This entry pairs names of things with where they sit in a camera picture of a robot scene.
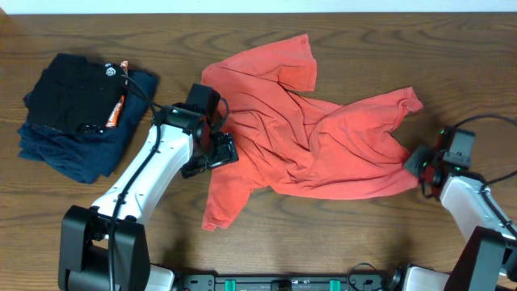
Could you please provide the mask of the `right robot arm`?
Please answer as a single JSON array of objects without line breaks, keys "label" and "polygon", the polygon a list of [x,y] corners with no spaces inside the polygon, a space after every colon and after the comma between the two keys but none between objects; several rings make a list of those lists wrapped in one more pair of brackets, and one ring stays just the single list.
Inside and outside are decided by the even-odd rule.
[{"label": "right robot arm", "polygon": [[492,197],[488,181],[469,170],[474,141],[475,133],[448,127],[436,147],[418,147],[405,163],[452,215],[466,245],[448,274],[408,267],[403,290],[500,290],[501,276],[516,281],[516,224]]}]

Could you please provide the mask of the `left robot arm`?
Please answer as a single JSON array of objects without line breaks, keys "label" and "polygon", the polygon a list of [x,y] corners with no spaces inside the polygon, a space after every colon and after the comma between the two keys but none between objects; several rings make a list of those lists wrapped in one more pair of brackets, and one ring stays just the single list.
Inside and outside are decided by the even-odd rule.
[{"label": "left robot arm", "polygon": [[171,180],[238,160],[233,136],[212,113],[177,103],[153,110],[140,152],[91,207],[61,221],[61,290],[172,290],[174,272],[150,262],[145,226]]}]

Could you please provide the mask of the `red orange t-shirt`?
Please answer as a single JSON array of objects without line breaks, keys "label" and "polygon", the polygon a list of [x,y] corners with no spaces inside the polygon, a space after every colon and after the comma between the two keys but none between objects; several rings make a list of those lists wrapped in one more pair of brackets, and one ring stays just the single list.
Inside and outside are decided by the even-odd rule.
[{"label": "red orange t-shirt", "polygon": [[202,226],[229,227],[253,191],[325,200],[393,196],[416,187],[409,151],[394,137],[422,108],[401,88],[340,105],[311,99],[317,62],[307,35],[209,65],[201,81],[221,94],[238,160],[212,172]]}]

